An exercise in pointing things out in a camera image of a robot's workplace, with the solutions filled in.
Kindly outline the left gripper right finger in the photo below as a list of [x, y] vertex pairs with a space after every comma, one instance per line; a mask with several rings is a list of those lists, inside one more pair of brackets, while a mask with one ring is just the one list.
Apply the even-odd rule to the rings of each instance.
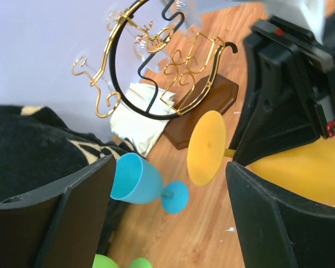
[[226, 180], [246, 267], [335, 267], [335, 207], [231, 161]]

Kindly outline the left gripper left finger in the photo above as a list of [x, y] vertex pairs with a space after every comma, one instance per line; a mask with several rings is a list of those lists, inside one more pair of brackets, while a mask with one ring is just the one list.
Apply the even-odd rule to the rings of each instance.
[[106, 156], [0, 203], [0, 267], [92, 267], [115, 168]]

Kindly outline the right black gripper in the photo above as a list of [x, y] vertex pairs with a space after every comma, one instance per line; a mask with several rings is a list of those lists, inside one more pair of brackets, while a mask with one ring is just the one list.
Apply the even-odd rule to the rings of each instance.
[[335, 35], [321, 45], [275, 16], [252, 31], [269, 44], [244, 43], [246, 98], [229, 146], [241, 165], [335, 136]]

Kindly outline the yellow plastic goblet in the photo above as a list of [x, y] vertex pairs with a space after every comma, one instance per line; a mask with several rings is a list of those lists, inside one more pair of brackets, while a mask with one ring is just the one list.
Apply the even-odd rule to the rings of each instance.
[[[208, 111], [195, 125], [186, 157], [191, 181], [207, 185], [216, 176], [224, 157], [227, 129], [217, 111]], [[249, 165], [263, 179], [310, 200], [335, 205], [335, 140], [320, 138], [310, 144], [263, 157]]]

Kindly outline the blue plastic goblet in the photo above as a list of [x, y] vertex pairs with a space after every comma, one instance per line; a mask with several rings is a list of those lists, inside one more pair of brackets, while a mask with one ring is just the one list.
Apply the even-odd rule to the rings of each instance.
[[117, 160], [110, 197], [132, 204], [160, 198], [165, 212], [178, 214], [188, 205], [189, 189], [180, 180], [165, 185], [157, 168], [140, 155], [127, 153]]

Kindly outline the gold and black wine glass rack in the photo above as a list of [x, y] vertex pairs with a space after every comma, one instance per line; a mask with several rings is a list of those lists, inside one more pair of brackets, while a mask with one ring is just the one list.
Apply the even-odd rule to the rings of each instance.
[[[180, 12], [170, 17], [165, 16], [166, 11], [173, 2], [174, 1], [163, 1], [162, 3], [163, 9], [161, 11], [161, 17], [165, 21], [169, 22], [176, 16], [180, 16], [181, 19], [184, 18], [184, 15]], [[225, 42], [220, 37], [212, 39], [200, 32], [193, 36], [193, 40], [197, 41], [199, 38], [204, 38], [210, 42], [210, 48], [203, 65], [199, 65], [195, 55], [193, 55], [193, 47], [189, 49], [185, 58], [182, 57], [180, 50], [174, 51], [170, 56], [170, 63], [162, 70], [164, 76], [167, 77], [170, 83], [168, 87], [163, 88], [164, 92], [172, 92], [175, 94], [175, 104], [171, 106], [173, 113], [170, 115], [159, 115], [151, 111], [154, 102], [157, 100], [160, 87], [156, 81], [144, 76], [143, 71], [146, 68], [147, 61], [141, 61], [137, 73], [139, 77], [144, 80], [143, 83], [155, 87], [155, 92], [146, 108], [141, 109], [137, 107], [126, 97], [126, 92], [121, 89], [117, 80], [116, 52], [121, 34], [127, 26], [135, 28], [138, 32], [145, 31], [144, 26], [146, 25], [138, 25], [133, 18], [135, 13], [146, 3], [146, 1], [135, 1], [125, 9], [115, 8], [112, 10], [108, 16], [108, 22], [114, 23], [114, 26], [107, 26], [110, 32], [109, 38], [103, 51], [100, 68], [94, 75], [90, 75], [90, 73], [83, 68], [88, 60], [85, 55], [76, 59], [72, 66], [71, 73], [74, 76], [86, 75], [89, 78], [90, 86], [96, 88], [97, 99], [95, 113], [99, 118], [108, 117], [110, 119], [113, 112], [121, 103], [126, 104], [127, 107], [134, 112], [150, 119], [168, 120], [171, 122], [172, 120], [181, 118], [194, 111], [212, 90], [217, 78], [219, 61], [223, 50], [229, 47], [234, 54], [238, 52], [236, 44]]]

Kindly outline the short clear wine glass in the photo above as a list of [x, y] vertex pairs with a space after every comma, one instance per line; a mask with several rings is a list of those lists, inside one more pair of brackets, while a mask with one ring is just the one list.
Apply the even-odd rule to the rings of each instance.
[[146, 67], [155, 73], [161, 72], [164, 66], [170, 63], [166, 46], [172, 39], [174, 28], [180, 21], [182, 23], [178, 26], [178, 30], [185, 37], [195, 36], [203, 26], [201, 13], [196, 8], [194, 1], [174, 1], [165, 16], [170, 17], [179, 12], [184, 15], [183, 19], [176, 16], [156, 33], [149, 32], [153, 25], [153, 22], [150, 21], [147, 26], [144, 26], [145, 31], [138, 32], [135, 36], [133, 50], [136, 57], [141, 61], [147, 61]]

